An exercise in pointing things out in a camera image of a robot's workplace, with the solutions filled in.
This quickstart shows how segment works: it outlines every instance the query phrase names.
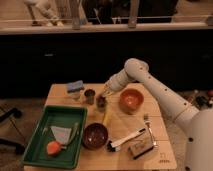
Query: dark wall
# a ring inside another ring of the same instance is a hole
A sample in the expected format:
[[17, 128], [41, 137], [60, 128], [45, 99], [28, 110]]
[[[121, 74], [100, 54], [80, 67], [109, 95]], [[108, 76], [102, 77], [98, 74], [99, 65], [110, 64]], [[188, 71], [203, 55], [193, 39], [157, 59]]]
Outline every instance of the dark wall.
[[0, 36], [0, 96], [46, 96], [52, 83], [104, 83], [126, 59], [174, 90], [213, 88], [213, 31]]

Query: wooden bowl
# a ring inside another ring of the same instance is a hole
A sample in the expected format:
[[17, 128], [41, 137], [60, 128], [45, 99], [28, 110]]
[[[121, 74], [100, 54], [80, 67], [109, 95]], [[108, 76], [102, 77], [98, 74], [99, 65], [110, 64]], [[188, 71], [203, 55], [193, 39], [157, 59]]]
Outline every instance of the wooden bowl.
[[144, 101], [144, 96], [134, 88], [125, 89], [119, 99], [120, 108], [125, 112], [136, 111]]
[[106, 144], [108, 140], [107, 128], [100, 123], [88, 125], [83, 133], [83, 145], [90, 149], [96, 150]]

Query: cup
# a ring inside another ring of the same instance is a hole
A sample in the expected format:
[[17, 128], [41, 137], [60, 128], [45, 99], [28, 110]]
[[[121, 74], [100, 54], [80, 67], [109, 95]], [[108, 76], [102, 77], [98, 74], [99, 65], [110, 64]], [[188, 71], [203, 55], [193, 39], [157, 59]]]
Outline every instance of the cup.
[[87, 89], [84, 92], [84, 95], [86, 97], [86, 103], [93, 105], [94, 104], [94, 99], [95, 99], [95, 91], [93, 89]]

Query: cable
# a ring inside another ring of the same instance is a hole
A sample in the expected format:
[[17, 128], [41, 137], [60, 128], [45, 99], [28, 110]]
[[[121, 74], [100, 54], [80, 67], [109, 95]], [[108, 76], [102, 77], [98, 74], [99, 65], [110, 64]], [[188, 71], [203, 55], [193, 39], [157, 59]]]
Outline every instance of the cable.
[[[6, 111], [0, 106], [0, 110], [4, 113], [6, 113]], [[12, 123], [13, 127], [16, 129], [16, 131], [18, 132], [18, 134], [20, 135], [20, 137], [22, 137], [22, 139], [24, 140], [24, 144], [27, 144], [26, 138], [24, 137], [24, 135], [22, 134], [22, 132], [18, 129], [18, 127], [16, 126], [16, 124], [14, 123], [14, 121], [10, 118], [10, 116], [8, 117], [10, 122]]]

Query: green tray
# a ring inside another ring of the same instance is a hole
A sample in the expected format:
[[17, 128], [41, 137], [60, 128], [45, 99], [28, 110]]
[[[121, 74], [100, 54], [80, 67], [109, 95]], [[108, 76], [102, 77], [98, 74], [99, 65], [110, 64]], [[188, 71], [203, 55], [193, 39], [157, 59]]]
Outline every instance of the green tray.
[[[62, 169], [74, 169], [77, 166], [83, 129], [86, 121], [87, 109], [80, 107], [46, 106], [42, 118], [31, 137], [24, 152], [22, 164], [30, 166], [53, 167]], [[71, 128], [75, 122], [79, 122], [79, 134], [66, 150], [62, 150], [57, 156], [47, 155], [47, 144], [55, 140], [50, 126]]]

